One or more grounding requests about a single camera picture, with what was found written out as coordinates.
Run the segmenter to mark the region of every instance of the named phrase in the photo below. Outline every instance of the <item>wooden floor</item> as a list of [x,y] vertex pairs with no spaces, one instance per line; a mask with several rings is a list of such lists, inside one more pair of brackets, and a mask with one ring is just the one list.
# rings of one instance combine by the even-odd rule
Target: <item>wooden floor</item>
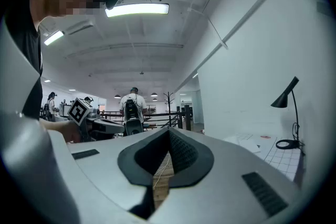
[[153,187],[157,180],[159,180],[159,176],[162,173],[159,182],[153,189],[153,197],[154,197],[154,205],[155,209],[158,209],[160,204],[165,200],[165,198],[168,195],[169,189],[168,189],[168,180],[170,177],[174,175],[174,169],[173,169],[173,163],[170,159],[170,154],[167,153],[166,157],[164,158],[163,162],[161,163],[159,171],[156,175],[153,177]]

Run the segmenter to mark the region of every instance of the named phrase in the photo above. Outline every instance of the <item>person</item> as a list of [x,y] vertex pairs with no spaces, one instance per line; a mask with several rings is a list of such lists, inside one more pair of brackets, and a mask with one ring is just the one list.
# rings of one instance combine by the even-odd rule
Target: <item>person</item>
[[93,101],[93,98],[92,98],[92,97],[88,97],[88,96],[86,96],[86,97],[84,98],[84,100],[85,100],[86,102],[88,102],[89,104],[91,104],[91,102]]
[[55,94],[54,92],[51,92],[51,94],[48,97],[48,107],[49,107],[49,114],[48,114],[48,121],[55,122],[55,115],[57,112],[57,108],[55,107]]
[[[28,62],[42,75],[43,58],[40,42],[40,22],[48,17],[61,17],[78,14],[85,8],[95,8],[102,0],[14,0],[5,12],[8,30]],[[37,119],[48,130],[62,133],[66,142],[79,142],[79,130],[75,122],[49,122],[39,118],[42,101],[41,80],[33,86],[22,113]]]
[[129,97],[131,97],[134,101],[134,103],[136,104],[136,106],[138,107],[138,115],[139,115],[139,120],[141,121],[142,124],[142,128],[143,128],[143,115],[147,112],[147,108],[146,108],[146,102],[144,100],[144,98],[141,95],[138,95],[138,89],[137,87],[133,87],[131,89],[131,93],[125,95],[121,100],[120,100],[120,105],[119,105],[119,110],[120,110],[120,114],[122,116],[124,116],[124,109],[125,109],[125,104],[127,102],[127,99]]

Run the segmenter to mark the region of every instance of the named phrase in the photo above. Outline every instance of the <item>sleeve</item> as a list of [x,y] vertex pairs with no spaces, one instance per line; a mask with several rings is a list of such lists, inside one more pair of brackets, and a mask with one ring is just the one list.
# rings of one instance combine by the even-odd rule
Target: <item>sleeve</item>
[[142,106],[142,109],[146,109],[147,108],[147,105],[146,105],[146,101],[144,99],[144,97],[142,97],[142,100],[141,100],[141,106]]
[[120,100],[119,110],[124,110],[124,97]]

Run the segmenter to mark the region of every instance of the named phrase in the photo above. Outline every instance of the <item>hand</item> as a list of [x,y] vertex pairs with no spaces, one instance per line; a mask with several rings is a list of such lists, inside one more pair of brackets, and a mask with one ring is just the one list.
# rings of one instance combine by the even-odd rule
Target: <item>hand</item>
[[60,133],[62,133],[65,142],[80,142],[79,126],[73,121],[64,122],[60,129]]

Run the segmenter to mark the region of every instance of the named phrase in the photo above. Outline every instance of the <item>coat rack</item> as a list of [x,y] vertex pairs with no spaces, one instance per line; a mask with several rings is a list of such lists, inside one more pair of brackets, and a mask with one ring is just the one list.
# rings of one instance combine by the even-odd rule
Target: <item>coat rack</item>
[[170,116],[170,105],[172,104],[171,101],[173,101],[174,99],[170,100],[170,96],[173,94],[173,92],[171,94],[168,95],[164,93],[165,96],[167,96],[168,100],[165,99],[165,101],[168,103],[168,110],[169,110],[169,126],[172,126],[172,120],[171,120],[171,116]]

